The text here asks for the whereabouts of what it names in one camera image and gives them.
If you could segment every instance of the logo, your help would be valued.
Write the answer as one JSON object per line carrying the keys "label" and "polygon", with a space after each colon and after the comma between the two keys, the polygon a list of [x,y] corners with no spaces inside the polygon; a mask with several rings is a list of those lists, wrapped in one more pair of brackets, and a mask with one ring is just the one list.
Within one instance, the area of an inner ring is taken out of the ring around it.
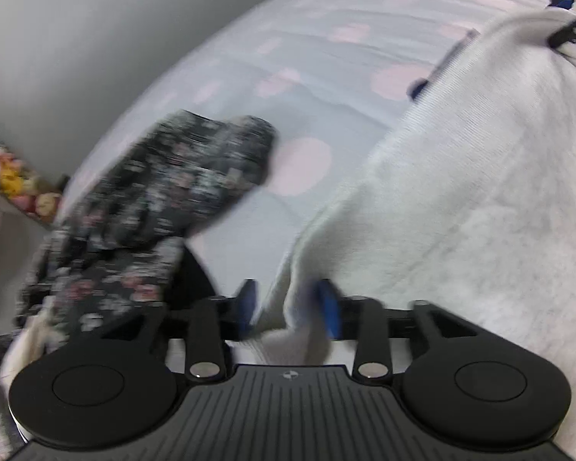
{"label": "logo", "polygon": [[284,374],[282,374],[282,376],[284,378],[286,378],[287,380],[292,381],[293,379],[298,378],[300,375],[298,374],[298,372],[292,371],[292,369],[290,369],[290,371],[284,372]]}

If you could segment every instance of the white wall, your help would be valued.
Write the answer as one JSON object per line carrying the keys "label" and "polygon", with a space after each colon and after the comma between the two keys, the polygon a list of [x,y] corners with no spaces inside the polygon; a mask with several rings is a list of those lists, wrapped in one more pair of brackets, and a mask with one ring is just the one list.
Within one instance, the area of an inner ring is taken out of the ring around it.
{"label": "white wall", "polygon": [[263,0],[0,0],[0,137],[72,174],[151,82]]}

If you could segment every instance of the mattress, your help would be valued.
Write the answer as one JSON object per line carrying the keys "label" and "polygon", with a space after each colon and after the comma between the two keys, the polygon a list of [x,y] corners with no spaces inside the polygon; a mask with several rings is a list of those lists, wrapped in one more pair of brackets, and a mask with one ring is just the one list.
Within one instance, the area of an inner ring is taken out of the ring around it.
{"label": "mattress", "polygon": [[189,244],[219,292],[254,278],[264,298],[296,234],[397,125],[410,84],[469,29],[548,1],[267,1],[183,58],[121,116],[73,176],[60,217],[167,113],[259,116],[280,134],[266,184]]}

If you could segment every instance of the black floral fabric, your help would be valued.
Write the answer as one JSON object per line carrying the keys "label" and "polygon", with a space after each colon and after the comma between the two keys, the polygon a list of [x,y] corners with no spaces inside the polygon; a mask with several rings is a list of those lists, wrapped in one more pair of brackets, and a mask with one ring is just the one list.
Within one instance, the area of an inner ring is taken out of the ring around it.
{"label": "black floral fabric", "polygon": [[[17,325],[53,295],[53,350],[139,303],[179,309],[212,295],[184,238],[263,182],[274,138],[252,116],[213,121],[180,111],[158,122],[46,238]],[[2,394],[0,459],[18,446],[5,405]]]}

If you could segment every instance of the pile of stuffed toys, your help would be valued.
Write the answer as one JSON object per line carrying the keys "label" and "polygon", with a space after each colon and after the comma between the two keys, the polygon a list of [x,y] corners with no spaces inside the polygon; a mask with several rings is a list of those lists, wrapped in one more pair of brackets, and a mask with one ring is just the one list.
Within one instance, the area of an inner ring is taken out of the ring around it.
{"label": "pile of stuffed toys", "polygon": [[61,194],[0,143],[0,193],[22,212],[53,222]]}

